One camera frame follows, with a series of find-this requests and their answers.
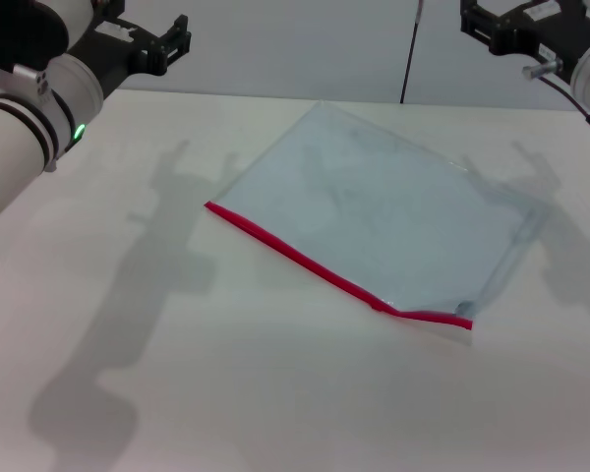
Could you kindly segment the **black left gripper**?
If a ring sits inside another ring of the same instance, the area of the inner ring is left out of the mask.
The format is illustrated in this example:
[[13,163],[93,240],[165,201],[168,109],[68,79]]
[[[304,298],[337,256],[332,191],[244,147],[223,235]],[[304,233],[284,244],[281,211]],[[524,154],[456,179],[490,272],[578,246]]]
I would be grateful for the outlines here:
[[164,76],[178,55],[190,51],[192,34],[186,15],[180,15],[164,35],[153,41],[150,32],[128,22],[99,24],[100,27],[104,25],[126,30],[129,39],[122,39],[119,32],[110,35],[92,27],[68,51],[93,73],[104,99],[131,76]]

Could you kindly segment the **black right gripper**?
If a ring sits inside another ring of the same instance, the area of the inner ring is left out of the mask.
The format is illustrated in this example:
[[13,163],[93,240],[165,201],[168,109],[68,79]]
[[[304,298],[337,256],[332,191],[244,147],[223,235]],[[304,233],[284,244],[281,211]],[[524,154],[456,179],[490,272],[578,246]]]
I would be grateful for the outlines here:
[[[587,5],[583,1],[530,1],[497,16],[477,0],[461,0],[461,31],[495,56],[536,61],[524,75],[571,75],[583,55]],[[494,28],[490,24],[496,21]]]

